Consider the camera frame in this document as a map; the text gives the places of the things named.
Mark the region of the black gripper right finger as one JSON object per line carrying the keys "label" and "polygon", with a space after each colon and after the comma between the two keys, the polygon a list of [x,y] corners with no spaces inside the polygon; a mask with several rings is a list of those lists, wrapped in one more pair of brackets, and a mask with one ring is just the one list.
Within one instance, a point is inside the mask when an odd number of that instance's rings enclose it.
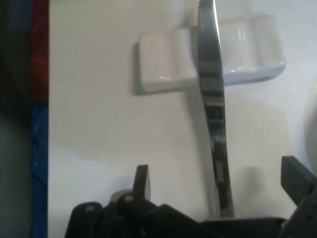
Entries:
{"label": "black gripper right finger", "polygon": [[294,156],[281,160],[281,186],[296,209],[283,223],[280,238],[317,236],[317,177]]}

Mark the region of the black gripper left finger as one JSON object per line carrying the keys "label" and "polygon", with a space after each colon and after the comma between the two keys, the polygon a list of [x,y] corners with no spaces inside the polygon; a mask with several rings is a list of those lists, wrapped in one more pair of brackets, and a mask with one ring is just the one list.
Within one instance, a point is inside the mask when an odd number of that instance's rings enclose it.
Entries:
{"label": "black gripper left finger", "polygon": [[211,238],[213,233],[169,205],[150,201],[148,165],[136,168],[133,187],[103,207],[97,202],[76,206],[67,238]]}

